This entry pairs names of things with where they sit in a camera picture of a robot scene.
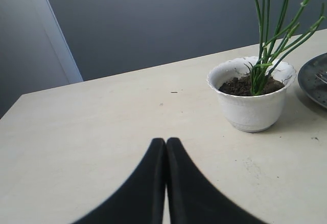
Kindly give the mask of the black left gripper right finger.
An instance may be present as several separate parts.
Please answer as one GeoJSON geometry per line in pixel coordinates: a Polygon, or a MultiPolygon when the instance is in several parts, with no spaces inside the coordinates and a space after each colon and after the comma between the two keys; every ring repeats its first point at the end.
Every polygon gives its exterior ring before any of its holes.
{"type": "Polygon", "coordinates": [[[171,223],[264,223],[221,193],[198,169],[179,138],[166,143],[171,223]]]}

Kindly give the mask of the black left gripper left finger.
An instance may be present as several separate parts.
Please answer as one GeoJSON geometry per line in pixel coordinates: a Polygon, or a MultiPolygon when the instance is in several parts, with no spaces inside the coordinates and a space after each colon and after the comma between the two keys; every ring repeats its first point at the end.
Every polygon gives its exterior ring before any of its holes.
{"type": "Polygon", "coordinates": [[[166,143],[154,138],[117,191],[75,223],[162,223],[166,178],[166,143]]]}

